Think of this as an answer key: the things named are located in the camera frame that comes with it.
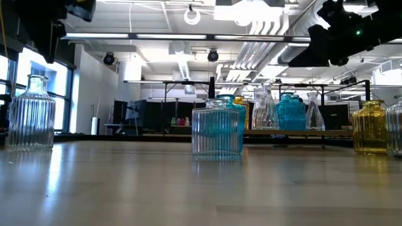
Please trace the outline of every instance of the bottle neck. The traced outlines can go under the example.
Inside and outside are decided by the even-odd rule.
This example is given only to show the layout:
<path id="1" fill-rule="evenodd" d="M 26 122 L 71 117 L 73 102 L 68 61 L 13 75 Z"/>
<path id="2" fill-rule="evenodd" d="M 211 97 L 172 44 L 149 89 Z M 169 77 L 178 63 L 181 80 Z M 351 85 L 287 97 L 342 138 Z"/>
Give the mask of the bottle neck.
<path id="1" fill-rule="evenodd" d="M 46 92 L 46 78 L 41 75 L 29 75 L 27 91 L 34 94 Z"/>
<path id="2" fill-rule="evenodd" d="M 214 107 L 226 108 L 226 105 L 228 103 L 224 99 L 208 99 L 205 102 L 205 104 L 207 108 L 214 108 Z"/>

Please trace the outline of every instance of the shelf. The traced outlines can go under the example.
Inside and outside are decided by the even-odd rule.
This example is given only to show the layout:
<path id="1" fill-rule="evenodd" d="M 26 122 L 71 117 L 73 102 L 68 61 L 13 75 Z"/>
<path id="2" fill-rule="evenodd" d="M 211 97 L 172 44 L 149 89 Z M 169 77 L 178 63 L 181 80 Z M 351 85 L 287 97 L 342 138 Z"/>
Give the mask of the shelf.
<path id="1" fill-rule="evenodd" d="M 331 130 L 331 131 L 281 131 L 281 130 L 260 130 L 248 129 L 244 131 L 246 135 L 287 135 L 287 136 L 333 136 L 351 137 L 353 131 Z"/>

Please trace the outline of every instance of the yellow glass bottle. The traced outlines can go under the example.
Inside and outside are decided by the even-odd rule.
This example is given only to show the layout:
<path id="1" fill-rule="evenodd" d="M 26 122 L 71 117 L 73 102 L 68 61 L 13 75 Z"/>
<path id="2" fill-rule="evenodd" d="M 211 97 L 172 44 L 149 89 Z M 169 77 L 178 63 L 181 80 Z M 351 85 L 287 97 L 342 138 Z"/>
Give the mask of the yellow glass bottle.
<path id="1" fill-rule="evenodd" d="M 237 95 L 234 97 L 234 103 L 235 104 L 240 104 L 243 105 L 246 108 L 246 121 L 244 123 L 244 128 L 249 129 L 249 114 L 250 114 L 250 105 L 249 103 L 244 103 L 244 96 Z"/>
<path id="2" fill-rule="evenodd" d="M 361 154 L 386 154 L 386 111 L 383 100 L 363 102 L 363 109 L 353 113 L 354 151 Z"/>

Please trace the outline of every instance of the desk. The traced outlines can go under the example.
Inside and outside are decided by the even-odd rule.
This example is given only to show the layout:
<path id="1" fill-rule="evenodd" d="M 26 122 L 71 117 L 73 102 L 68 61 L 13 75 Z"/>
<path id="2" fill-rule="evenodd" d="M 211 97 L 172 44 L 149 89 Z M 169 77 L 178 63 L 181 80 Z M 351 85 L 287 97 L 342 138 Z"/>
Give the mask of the desk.
<path id="1" fill-rule="evenodd" d="M 193 162 L 190 143 L 80 141 L 0 151 L 0 225 L 398 225 L 402 162 L 351 149 L 244 147 Z"/>

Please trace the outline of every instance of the window frame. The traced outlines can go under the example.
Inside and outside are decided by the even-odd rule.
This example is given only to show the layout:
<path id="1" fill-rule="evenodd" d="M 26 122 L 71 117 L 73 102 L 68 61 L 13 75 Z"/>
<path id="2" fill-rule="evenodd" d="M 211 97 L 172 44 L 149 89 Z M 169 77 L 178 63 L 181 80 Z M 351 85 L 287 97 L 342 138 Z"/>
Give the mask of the window frame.
<path id="1" fill-rule="evenodd" d="M 35 53 L 38 53 L 36 50 L 34 50 L 34 49 L 32 49 L 32 48 L 30 48 L 28 46 L 25 46 L 24 48 L 27 48 L 27 49 L 35 52 Z M 12 83 L 14 84 L 15 89 L 14 89 L 14 93 L 12 94 L 12 96 L 15 95 L 15 90 L 16 89 L 24 89 L 24 90 L 26 89 L 26 85 L 22 85 L 22 84 L 17 83 L 18 62 L 19 62 L 19 54 L 18 54 L 17 61 L 14 62 L 13 65 L 12 65 L 13 70 L 11 71 L 9 69 L 9 77 L 8 77 L 9 80 L 2 81 L 0 79 L 0 83 L 4 82 L 6 85 L 8 85 L 6 93 L 11 93 L 11 84 Z M 63 127 L 62 127 L 62 129 L 55 129 L 55 132 L 68 132 L 69 127 L 70 127 L 70 113 L 71 113 L 70 109 L 71 109 L 72 79 L 73 79 L 72 75 L 73 75 L 74 68 L 72 68 L 72 67 L 70 67 L 70 66 L 66 65 L 65 63 L 60 62 L 58 60 L 55 60 L 55 63 L 59 63 L 62 66 L 67 68 L 65 95 L 56 94 L 56 93 L 53 93 L 51 91 L 47 91 L 47 92 L 48 92 L 50 97 L 56 97 L 56 98 L 60 98 L 60 99 L 64 100 L 64 112 L 63 112 L 63 123 L 62 123 Z"/>

